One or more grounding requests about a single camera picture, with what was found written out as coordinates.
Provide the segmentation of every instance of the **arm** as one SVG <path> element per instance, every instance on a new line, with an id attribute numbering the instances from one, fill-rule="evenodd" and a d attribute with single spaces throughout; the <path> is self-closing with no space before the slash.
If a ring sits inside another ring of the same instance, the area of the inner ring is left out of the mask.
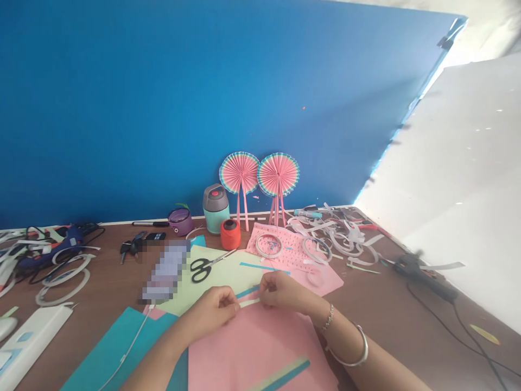
<path id="1" fill-rule="evenodd" d="M 311 317 L 315 327 L 322 328 L 329 317 L 330 305 L 322 297 L 304 288 L 283 272 L 266 273 L 260 282 L 260 300 L 267 306 L 287 308 Z M 337 309 L 324 334 L 329 348 L 346 363 L 359 361 L 364 343 L 358 329 Z M 377 343 L 367 338 L 369 355 L 359 367 L 346 367 L 360 391 L 428 391 L 415 374 Z"/>
<path id="2" fill-rule="evenodd" d="M 239 303 L 228 286 L 208 289 L 149 350 L 122 391 L 164 391 L 181 354 L 193 342 L 235 317 Z"/>

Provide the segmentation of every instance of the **red thread spool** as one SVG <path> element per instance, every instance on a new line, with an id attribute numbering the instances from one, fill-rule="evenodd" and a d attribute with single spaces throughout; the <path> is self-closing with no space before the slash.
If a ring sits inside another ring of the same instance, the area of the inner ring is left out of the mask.
<path id="1" fill-rule="evenodd" d="M 239 248 L 240 226 L 235 220 L 224 220 L 221 224 L 221 245 L 228 251 Z"/>

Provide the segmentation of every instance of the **white wall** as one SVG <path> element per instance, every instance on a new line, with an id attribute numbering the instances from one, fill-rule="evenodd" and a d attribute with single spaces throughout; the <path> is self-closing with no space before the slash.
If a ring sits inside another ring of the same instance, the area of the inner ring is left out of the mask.
<path id="1" fill-rule="evenodd" d="M 356 206 L 521 333 L 521 53 L 446 68 Z"/>
<path id="2" fill-rule="evenodd" d="M 490 60 L 504 55 L 521 31 L 521 0 L 348 0 L 350 3 L 383 5 L 468 17 L 445 66 Z"/>

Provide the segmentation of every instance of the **blue paper strip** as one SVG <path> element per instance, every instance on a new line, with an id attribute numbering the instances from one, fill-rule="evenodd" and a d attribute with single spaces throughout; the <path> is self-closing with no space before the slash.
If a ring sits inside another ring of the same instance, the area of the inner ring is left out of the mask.
<path id="1" fill-rule="evenodd" d="M 240 264 L 242 266 L 249 266 L 249 267 L 256 267 L 258 269 L 271 270 L 272 272 L 280 271 L 280 272 L 285 272 L 288 275 L 291 274 L 290 272 L 286 272 L 285 270 L 273 269 L 273 268 L 270 268 L 270 267 L 267 267 L 267 266 L 254 265 L 254 264 L 251 264 L 251 263 L 244 263 L 244 262 L 241 262 Z"/>
<path id="2" fill-rule="evenodd" d="M 240 299 L 241 297 L 244 297 L 244 296 L 246 296 L 246 295 L 249 295 L 250 293 L 255 292 L 255 291 L 258 291 L 258 290 L 259 290 L 259 287 L 258 287 L 258 286 L 255 286 L 255 287 L 253 287 L 253 288 L 250 288 L 250 289 L 245 290 L 244 292 L 239 293 L 238 295 L 236 295 L 236 298 L 237 298 L 237 299 Z"/>
<path id="3" fill-rule="evenodd" d="M 272 384 L 267 386 L 263 389 L 263 391 L 275 391 L 281 388 L 283 385 L 285 385 L 287 382 L 289 382 L 291 379 L 293 379 L 295 376 L 297 376 L 300 372 L 305 370 L 309 366 L 309 360 L 302 363 L 298 367 L 296 367 L 294 370 L 288 372 L 284 376 L 282 376 L 280 379 L 274 381 Z"/>

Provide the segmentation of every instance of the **scissors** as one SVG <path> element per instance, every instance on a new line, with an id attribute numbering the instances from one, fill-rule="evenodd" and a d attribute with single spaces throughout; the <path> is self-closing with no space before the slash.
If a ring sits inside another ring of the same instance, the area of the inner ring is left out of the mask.
<path id="1" fill-rule="evenodd" d="M 220 257 L 215 258 L 213 261 L 209 261 L 206 258 L 199 258 L 198 260 L 193 261 L 190 264 L 190 271 L 195 272 L 192 275 L 192 282 L 199 283 L 199 282 L 203 282 L 204 280 L 206 280 L 206 278 L 210 275 L 210 272 L 212 271 L 212 266 L 215 265 L 217 262 L 219 262 L 221 259 L 234 253 L 235 251 L 237 251 L 237 249 L 231 250 L 231 251 L 227 252 L 226 254 L 221 255 Z M 196 278 L 198 275 L 200 275 L 202 273 L 205 274 L 204 277 Z"/>

